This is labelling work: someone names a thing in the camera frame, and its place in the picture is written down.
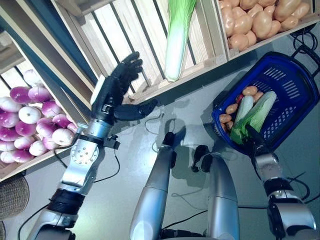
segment potato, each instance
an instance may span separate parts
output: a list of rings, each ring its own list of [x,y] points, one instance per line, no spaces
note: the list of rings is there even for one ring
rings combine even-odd
[[[232,8],[226,6],[221,9],[222,19],[225,29],[225,34],[227,37],[230,37],[233,34],[234,27],[235,27],[235,19],[232,13]]]
[[[235,20],[233,34],[247,34],[252,27],[253,19],[245,14]]]
[[[262,97],[264,93],[262,91],[258,91],[255,95],[253,95],[253,103],[258,102],[258,100]]]
[[[242,52],[249,46],[249,39],[244,34],[234,34],[228,39],[229,49],[239,49]]]
[[[258,4],[260,4],[261,7],[265,8],[274,5],[276,1],[277,0],[258,0]]]
[[[256,86],[247,86],[243,89],[242,94],[244,96],[254,96],[258,92],[258,88]]]
[[[222,123],[222,124],[225,124],[225,123],[227,123],[227,122],[230,122],[231,119],[232,119],[232,117],[231,117],[229,114],[221,114],[221,115],[219,116],[219,121],[220,121],[220,123]]]
[[[248,15],[253,18],[258,12],[262,12],[263,10],[264,8],[257,3],[248,11]]]
[[[289,16],[286,20],[281,23],[279,32],[284,32],[295,28],[299,23],[299,19],[295,16]]]
[[[231,104],[226,108],[225,113],[226,114],[233,114],[237,111],[237,108],[238,108],[238,103]]]
[[[281,23],[277,20],[272,21],[271,31],[268,33],[266,37],[262,37],[261,39],[269,39],[276,35],[281,28]]]
[[[252,23],[252,31],[261,39],[265,38],[270,33],[272,27],[272,18],[264,11],[258,12]]]
[[[225,7],[229,7],[231,8],[231,2],[229,2],[228,0],[224,0],[224,1],[219,1],[219,5],[220,5],[220,9],[223,9]]]
[[[240,7],[243,10],[252,9],[257,2],[258,0],[240,0]]]
[[[301,0],[278,0],[274,10],[274,18],[279,22],[283,22],[295,12],[300,3]]]
[[[249,46],[251,47],[253,45],[255,45],[257,43],[257,36],[255,35],[255,33],[253,31],[248,31],[248,33],[246,34],[248,40],[249,40]]]
[[[301,2],[296,10],[291,14],[297,19],[302,19],[310,10],[310,4],[306,2]]]
[[[221,123],[221,122],[220,122],[220,124],[221,124],[221,127],[222,127],[223,131],[226,132],[227,131],[226,125],[224,123]]]
[[[274,19],[274,12],[275,12],[276,6],[272,5],[272,6],[267,6],[263,11],[265,13],[267,13],[268,15],[270,15],[270,17],[272,19]]]
[[[236,20],[247,13],[239,6],[232,8],[233,18]]]
[[[231,3],[231,6],[233,8],[239,6],[239,3],[240,3],[240,0],[228,0],[228,1]]]
[[[234,126],[234,122],[233,121],[228,121],[226,124],[226,129],[228,129],[229,131],[231,131],[232,127]]]

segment wicker basket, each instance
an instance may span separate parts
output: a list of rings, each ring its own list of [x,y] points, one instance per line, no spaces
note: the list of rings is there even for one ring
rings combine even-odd
[[[6,229],[3,221],[0,221],[0,240],[6,239]]]
[[[29,186],[18,174],[0,183],[0,220],[21,213],[29,201]]]

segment shopping basket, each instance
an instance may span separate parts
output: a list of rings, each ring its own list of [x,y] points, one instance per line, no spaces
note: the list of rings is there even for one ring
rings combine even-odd
[[[297,53],[301,52],[308,54],[317,64],[314,73],[311,74],[295,59]],[[213,101],[214,131],[231,147],[248,155],[245,148],[232,141],[222,129],[219,115],[236,102],[236,97],[247,86],[256,86],[264,93],[274,91],[277,98],[260,131],[269,149],[274,151],[319,101],[319,91],[314,80],[319,72],[320,58],[306,45],[300,46],[292,56],[278,52],[265,54],[227,94]]]

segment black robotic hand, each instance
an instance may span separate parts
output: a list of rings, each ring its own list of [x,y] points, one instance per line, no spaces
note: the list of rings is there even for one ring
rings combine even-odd
[[[113,125],[114,120],[132,121],[147,116],[155,108],[157,101],[152,100],[142,105],[121,105],[130,83],[142,72],[143,61],[139,52],[127,56],[103,83],[98,82],[93,95],[91,117]]]
[[[139,52],[136,51],[127,56],[112,72],[111,77],[119,80],[119,87],[122,95],[126,94],[129,85],[138,78],[142,72],[142,59],[139,59]]]

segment floor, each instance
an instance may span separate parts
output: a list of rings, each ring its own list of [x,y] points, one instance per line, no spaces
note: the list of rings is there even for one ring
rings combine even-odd
[[[320,36],[320,24],[313,29]],[[229,148],[211,129],[213,99],[231,82],[240,79],[257,60],[268,51],[287,55],[293,53],[292,37],[282,37],[268,45],[252,51],[197,79],[159,96],[159,106],[150,116],[130,124],[120,123],[114,128],[121,142],[116,152],[121,163],[117,176],[96,183],[79,211],[73,232],[77,240],[128,239],[129,226],[140,192],[148,178],[156,158],[155,149],[167,131],[181,131],[184,136],[176,148],[177,161],[171,171],[169,192],[163,225],[185,219],[207,209],[208,184],[205,173],[190,170],[193,151],[197,145],[208,145],[222,153],[235,183],[239,205],[265,206],[268,199],[262,183],[258,180],[249,158]],[[303,56],[299,60],[309,69],[314,62]],[[316,77],[320,83],[320,74]],[[320,105],[318,104],[293,133],[276,150],[284,174],[296,176],[304,171],[300,179],[306,182],[313,197],[320,190]],[[99,168],[100,179],[117,170],[114,153],[106,150],[106,159]],[[17,239],[19,226],[37,209],[48,203],[63,175],[63,166],[49,159],[27,172],[30,187],[29,204],[20,215],[4,221],[7,240]],[[293,184],[301,196],[302,186]],[[320,226],[320,199],[310,203],[316,224]],[[240,209],[240,234],[242,240],[272,240],[267,212],[264,209]],[[22,229],[22,240],[26,239],[36,218]],[[178,224],[177,229],[203,233],[207,215],[203,213]]]

